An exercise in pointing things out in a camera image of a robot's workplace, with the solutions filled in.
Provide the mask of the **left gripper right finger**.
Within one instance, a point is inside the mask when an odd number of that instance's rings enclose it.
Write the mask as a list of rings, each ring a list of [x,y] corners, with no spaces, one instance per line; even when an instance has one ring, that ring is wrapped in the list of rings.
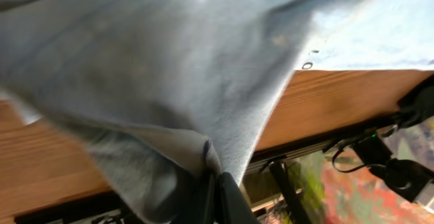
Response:
[[[230,173],[223,172],[218,177],[216,191],[218,224],[259,224]]]

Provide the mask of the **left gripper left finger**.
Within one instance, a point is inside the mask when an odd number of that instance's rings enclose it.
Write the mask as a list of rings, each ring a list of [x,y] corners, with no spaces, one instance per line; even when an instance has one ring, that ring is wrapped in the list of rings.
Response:
[[[215,174],[208,171],[201,177],[191,202],[184,205],[171,224],[213,224],[215,190]]]

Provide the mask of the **light blue t-shirt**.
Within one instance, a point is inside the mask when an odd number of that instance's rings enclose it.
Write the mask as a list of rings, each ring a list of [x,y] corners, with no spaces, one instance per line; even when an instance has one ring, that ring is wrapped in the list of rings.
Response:
[[[433,0],[1,0],[1,89],[145,223],[242,179],[293,72],[432,69]]]

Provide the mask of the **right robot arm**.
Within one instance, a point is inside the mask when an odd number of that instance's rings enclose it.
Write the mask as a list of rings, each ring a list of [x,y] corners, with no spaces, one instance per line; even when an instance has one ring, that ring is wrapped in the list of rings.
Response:
[[[363,166],[382,179],[386,186],[411,203],[433,212],[433,171],[414,160],[392,156],[383,138],[415,126],[433,117],[433,77],[417,85],[398,101],[399,112],[393,116],[393,127],[379,136],[373,133],[351,145]]]

